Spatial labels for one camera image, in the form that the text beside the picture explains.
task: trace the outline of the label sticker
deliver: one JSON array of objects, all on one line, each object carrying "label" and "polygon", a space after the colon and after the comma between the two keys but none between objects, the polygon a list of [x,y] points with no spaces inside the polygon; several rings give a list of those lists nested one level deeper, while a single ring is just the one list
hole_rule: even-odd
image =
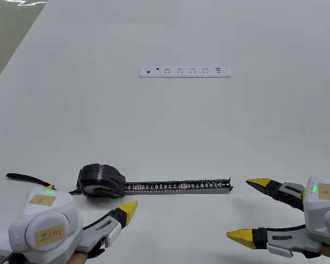
[{"label": "label sticker", "polygon": [[319,199],[330,201],[330,183],[319,183]]},{"label": "label sticker", "polygon": [[55,225],[35,233],[35,245],[37,248],[61,240],[65,237],[63,224]]},{"label": "label sticker", "polygon": [[56,199],[56,196],[36,194],[35,196],[33,196],[33,198],[28,203],[32,204],[32,205],[52,206],[55,199]]}]

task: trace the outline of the white table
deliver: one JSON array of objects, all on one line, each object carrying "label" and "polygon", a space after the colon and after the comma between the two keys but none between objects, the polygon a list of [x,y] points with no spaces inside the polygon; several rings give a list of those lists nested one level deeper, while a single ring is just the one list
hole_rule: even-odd
[{"label": "white table", "polygon": [[[140,79],[151,64],[226,64],[230,79]],[[86,223],[139,200],[89,263],[330,263],[226,238],[299,211],[245,184],[330,179],[330,0],[50,0],[0,76],[0,230],[34,184],[72,190],[89,163],[128,180],[232,177],[229,195],[76,197]]]}]

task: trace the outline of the power strip switch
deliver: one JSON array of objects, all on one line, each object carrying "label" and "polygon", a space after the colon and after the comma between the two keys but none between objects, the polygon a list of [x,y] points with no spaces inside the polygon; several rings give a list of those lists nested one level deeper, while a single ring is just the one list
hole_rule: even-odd
[{"label": "power strip switch", "polygon": [[227,66],[141,66],[141,78],[215,78],[232,77],[232,71]]}]

